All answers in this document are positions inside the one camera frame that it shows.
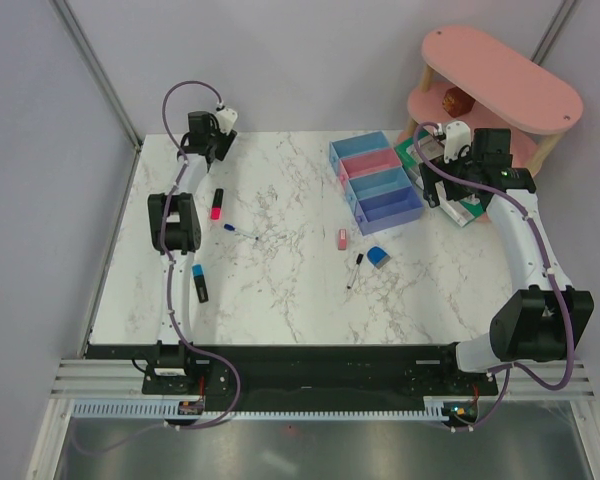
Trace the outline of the purple blue bin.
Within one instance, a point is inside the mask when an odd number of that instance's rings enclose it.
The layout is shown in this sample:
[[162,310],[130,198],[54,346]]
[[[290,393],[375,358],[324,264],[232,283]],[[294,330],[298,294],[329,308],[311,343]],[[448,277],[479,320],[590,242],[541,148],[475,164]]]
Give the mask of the purple blue bin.
[[354,218],[361,234],[370,235],[415,221],[422,211],[417,192],[406,187],[358,201]]

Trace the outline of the blue capped pen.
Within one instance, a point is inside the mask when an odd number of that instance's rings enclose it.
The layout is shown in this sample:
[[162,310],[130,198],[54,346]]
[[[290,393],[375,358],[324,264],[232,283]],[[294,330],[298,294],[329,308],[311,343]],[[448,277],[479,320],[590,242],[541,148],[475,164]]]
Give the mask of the blue capped pen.
[[243,229],[240,229],[240,228],[238,228],[238,227],[236,227],[236,226],[234,226],[232,224],[225,223],[223,225],[223,228],[226,231],[235,233],[236,235],[240,235],[240,236],[243,236],[243,237],[246,237],[246,238],[249,238],[249,239],[253,239],[253,240],[256,240],[256,241],[259,240],[259,236],[257,234],[251,233],[251,232],[247,232],[247,231],[245,231]]

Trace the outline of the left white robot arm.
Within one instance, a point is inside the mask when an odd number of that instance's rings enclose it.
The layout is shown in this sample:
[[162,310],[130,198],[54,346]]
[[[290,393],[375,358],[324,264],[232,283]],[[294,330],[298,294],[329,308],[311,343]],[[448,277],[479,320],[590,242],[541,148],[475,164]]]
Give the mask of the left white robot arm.
[[158,340],[146,357],[145,394],[190,395],[202,387],[194,364],[217,355],[193,345],[190,294],[195,253],[202,230],[194,194],[212,163],[222,161],[236,138],[235,110],[188,114],[188,131],[176,143],[176,172],[166,191],[147,199],[152,245],[160,254],[164,275]]

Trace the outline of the light blue end bin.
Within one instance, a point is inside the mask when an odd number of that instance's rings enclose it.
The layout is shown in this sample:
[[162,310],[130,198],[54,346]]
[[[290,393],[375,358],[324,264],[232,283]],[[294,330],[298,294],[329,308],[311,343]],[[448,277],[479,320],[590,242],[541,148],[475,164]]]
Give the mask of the light blue end bin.
[[382,131],[370,132],[330,142],[328,160],[335,175],[339,176],[342,160],[389,147],[390,143]]

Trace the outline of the pink bin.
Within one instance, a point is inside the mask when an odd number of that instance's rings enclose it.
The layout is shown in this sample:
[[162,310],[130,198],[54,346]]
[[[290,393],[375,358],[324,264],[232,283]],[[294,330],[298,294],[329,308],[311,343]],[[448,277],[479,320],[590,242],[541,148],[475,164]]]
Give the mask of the pink bin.
[[341,158],[337,163],[337,177],[343,189],[351,179],[398,168],[402,162],[392,148],[370,151]]

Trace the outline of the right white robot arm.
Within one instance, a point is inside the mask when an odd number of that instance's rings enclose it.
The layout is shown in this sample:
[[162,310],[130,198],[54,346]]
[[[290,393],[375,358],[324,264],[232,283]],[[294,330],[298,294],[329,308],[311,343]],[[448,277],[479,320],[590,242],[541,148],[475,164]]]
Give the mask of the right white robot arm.
[[532,175],[512,165],[510,130],[471,130],[462,121],[423,122],[416,130],[444,144],[441,157],[421,159],[425,201],[435,208],[442,198],[476,197],[499,232],[513,288],[488,332],[459,343],[456,359],[438,368],[440,386],[461,393],[474,373],[515,367],[547,390],[564,389],[594,302],[574,288],[551,248]]

